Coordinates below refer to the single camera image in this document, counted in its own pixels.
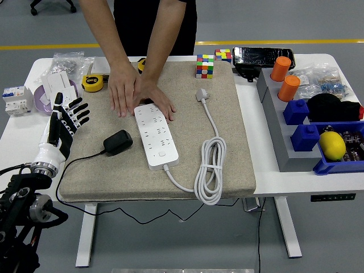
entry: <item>blue plastic bin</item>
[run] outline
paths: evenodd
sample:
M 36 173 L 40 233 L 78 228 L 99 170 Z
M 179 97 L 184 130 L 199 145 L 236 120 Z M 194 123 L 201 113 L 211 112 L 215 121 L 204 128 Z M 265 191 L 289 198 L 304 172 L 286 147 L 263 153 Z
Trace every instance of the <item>blue plastic bin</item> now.
M 335 132 L 343 133 L 345 131 L 361 132 L 364 135 L 364 122 L 312 122 L 316 125 L 318 131 L 322 133 L 325 126 L 331 125 Z M 320 145 L 322 159 L 314 166 L 313 171 L 317 175 L 328 175 L 329 173 L 346 173 L 346 172 L 364 172 L 364 161 L 351 161 L 351 162 L 327 162 L 322 152 Z

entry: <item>gray floor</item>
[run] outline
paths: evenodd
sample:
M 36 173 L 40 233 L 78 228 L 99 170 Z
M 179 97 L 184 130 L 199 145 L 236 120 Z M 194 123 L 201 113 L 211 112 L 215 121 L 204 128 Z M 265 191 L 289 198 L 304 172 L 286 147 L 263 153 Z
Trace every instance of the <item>gray floor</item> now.
M 0 5 L 0 46 L 95 43 L 77 1 L 69 13 L 63 0 L 44 0 L 32 16 L 30 1 L 4 0 Z M 364 1 L 198 0 L 197 40 L 364 39 Z M 363 44 L 274 44 L 294 53 L 328 53 L 335 57 L 360 101 L 364 101 Z M 197 46 L 195 54 L 215 46 Z M 32 63 L 55 52 L 99 48 L 0 50 L 0 90 L 22 85 Z M 8 116 L 0 102 L 0 134 Z M 224 200 L 231 204 L 233 200 Z M 261 225 L 262 272 L 363 272 L 364 195 L 354 201 L 311 203 L 309 196 L 288 198 L 303 257 L 288 259 L 272 198 Z M 258 213 L 247 214 L 240 200 L 232 207 L 204 206 L 189 221 L 172 214 L 140 225 L 121 212 L 99 217 L 89 268 L 74 268 L 82 214 L 62 208 L 70 219 L 42 233 L 41 267 L 36 272 L 111 272 L 113 268 L 254 268 L 258 269 Z M 138 201 L 102 204 L 122 207 L 147 221 L 168 208 L 188 217 L 197 201 Z

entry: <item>clear plastic bag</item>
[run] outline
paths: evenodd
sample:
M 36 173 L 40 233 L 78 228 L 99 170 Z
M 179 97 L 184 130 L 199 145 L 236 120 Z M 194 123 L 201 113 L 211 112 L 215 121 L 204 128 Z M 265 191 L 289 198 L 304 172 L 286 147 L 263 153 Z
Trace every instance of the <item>clear plastic bag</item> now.
M 88 74 L 93 61 L 94 57 L 84 57 L 84 52 L 55 53 L 51 66 L 42 73 L 36 82 L 41 84 L 42 76 L 66 71 L 68 79 L 77 84 L 81 83 L 82 77 Z
M 301 85 L 297 94 L 308 100 L 321 93 L 330 93 L 339 99 L 345 98 L 353 91 L 341 80 L 339 69 L 328 64 L 311 64 L 310 66 L 290 72 L 300 78 Z

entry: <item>tape measure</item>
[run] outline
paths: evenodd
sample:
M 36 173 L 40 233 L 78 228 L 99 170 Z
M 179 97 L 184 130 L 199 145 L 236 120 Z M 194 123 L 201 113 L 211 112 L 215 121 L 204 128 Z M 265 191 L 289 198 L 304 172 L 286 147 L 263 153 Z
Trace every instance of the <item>tape measure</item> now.
M 102 75 L 86 75 L 82 78 L 82 88 L 87 92 L 97 92 L 104 87 Z
M 139 71 L 139 74 L 142 74 L 143 70 L 144 70 L 144 66 L 146 65 L 146 58 L 141 58 L 139 61 L 138 61 L 138 71 Z

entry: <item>gray felt mat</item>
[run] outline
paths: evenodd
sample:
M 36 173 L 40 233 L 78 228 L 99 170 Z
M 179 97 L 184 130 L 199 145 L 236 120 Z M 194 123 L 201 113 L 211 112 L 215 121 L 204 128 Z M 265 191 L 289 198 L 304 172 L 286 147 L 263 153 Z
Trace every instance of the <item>gray felt mat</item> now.
M 231 66 L 215 61 L 211 80 L 197 79 L 195 71 L 194 61 L 167 62 L 158 83 L 177 108 L 169 129 L 180 161 L 170 168 L 171 173 L 182 186 L 192 189 L 201 164 L 201 145 L 214 137 L 205 110 L 195 97 L 198 88 L 204 88 L 210 94 L 208 109 L 227 143 L 222 196 L 251 195 L 255 177 Z M 196 198 L 193 193 L 176 188 L 163 170 L 149 170 L 135 118 L 118 118 L 111 112 L 107 88 L 97 93 L 85 92 L 84 101 L 89 104 L 90 121 L 76 133 L 67 162 L 102 151 L 104 139 L 122 129 L 130 133 L 134 144 L 116 156 L 101 155 L 73 163 L 60 187 L 64 200 Z

